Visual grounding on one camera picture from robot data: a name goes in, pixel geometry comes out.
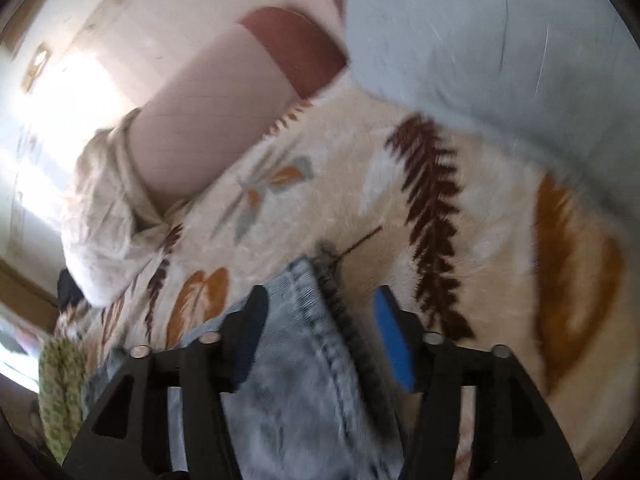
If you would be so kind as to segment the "washed blue denim pants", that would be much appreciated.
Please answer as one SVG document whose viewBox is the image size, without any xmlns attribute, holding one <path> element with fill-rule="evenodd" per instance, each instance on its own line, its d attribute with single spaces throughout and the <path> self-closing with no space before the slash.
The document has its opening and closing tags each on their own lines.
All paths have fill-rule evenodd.
<svg viewBox="0 0 640 480">
<path fill-rule="evenodd" d="M 395 479 L 404 453 L 383 374 L 333 274 L 300 257 L 265 284 L 247 380 L 222 399 L 247 479 Z"/>
</svg>

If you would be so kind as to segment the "green patterned cloth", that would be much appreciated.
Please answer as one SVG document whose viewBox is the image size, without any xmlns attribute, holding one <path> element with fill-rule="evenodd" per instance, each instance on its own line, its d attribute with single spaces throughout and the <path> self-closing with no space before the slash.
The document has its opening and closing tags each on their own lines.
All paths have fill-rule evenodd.
<svg viewBox="0 0 640 480">
<path fill-rule="evenodd" d="M 62 465 L 84 422 L 86 359 L 72 340 L 50 338 L 39 357 L 39 413 L 44 440 Z"/>
</svg>

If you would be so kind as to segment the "dark cloth item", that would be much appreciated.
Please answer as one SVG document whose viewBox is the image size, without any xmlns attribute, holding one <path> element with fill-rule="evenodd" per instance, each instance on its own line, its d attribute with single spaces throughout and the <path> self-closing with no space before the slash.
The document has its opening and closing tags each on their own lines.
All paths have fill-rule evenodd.
<svg viewBox="0 0 640 480">
<path fill-rule="evenodd" d="M 76 308 L 80 304 L 84 304 L 85 306 L 88 304 L 84 293 L 67 269 L 63 269 L 60 274 L 58 274 L 56 294 L 58 295 L 56 304 L 58 305 L 58 310 L 61 312 L 67 308 Z"/>
</svg>

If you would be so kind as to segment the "leaf-patterned beige blanket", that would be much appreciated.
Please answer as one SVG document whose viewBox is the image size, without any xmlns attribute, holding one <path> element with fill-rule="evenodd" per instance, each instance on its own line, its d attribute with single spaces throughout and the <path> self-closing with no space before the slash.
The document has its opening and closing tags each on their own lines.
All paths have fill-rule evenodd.
<svg viewBox="0 0 640 480">
<path fill-rule="evenodd" d="M 408 434 L 416 396 L 395 384 L 373 297 L 388 286 L 462 346 L 510 347 L 582 475 L 595 477 L 638 414 L 637 271 L 625 241 L 553 174 L 340 81 L 294 107 L 209 188 L 166 257 L 110 306 L 56 330 L 90 379 L 118 350 L 165 350 L 213 330 L 292 261 L 323 260 Z"/>
</svg>

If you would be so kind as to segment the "crumpled beige floral cloth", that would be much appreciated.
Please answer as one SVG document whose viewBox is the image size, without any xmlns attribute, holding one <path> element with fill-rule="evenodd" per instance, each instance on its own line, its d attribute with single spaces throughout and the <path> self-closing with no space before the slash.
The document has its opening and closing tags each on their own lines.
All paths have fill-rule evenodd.
<svg viewBox="0 0 640 480">
<path fill-rule="evenodd" d="M 186 244 L 169 235 L 186 218 L 183 200 L 162 214 L 134 168 L 130 129 L 135 108 L 111 129 L 99 130 L 75 162 L 61 236 L 66 268 L 88 303 L 110 306 L 139 275 L 166 257 L 171 266 L 186 262 Z"/>
</svg>

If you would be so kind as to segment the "pink maroon bolster cushion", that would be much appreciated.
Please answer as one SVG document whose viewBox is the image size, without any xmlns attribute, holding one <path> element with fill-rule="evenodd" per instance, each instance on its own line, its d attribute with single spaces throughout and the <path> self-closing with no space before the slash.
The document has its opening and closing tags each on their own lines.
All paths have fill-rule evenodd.
<svg viewBox="0 0 640 480">
<path fill-rule="evenodd" d="M 141 107 L 128 151 L 160 212 L 212 184 L 277 119 L 346 65 L 305 15 L 266 6 L 243 16 Z"/>
</svg>

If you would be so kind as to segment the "light blue pillow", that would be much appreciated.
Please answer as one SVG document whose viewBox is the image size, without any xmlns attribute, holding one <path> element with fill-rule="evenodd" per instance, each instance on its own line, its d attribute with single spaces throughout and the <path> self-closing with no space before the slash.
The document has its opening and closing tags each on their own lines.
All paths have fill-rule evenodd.
<svg viewBox="0 0 640 480">
<path fill-rule="evenodd" d="M 638 186 L 639 48 L 608 0 L 346 0 L 346 38 L 369 92 Z"/>
</svg>

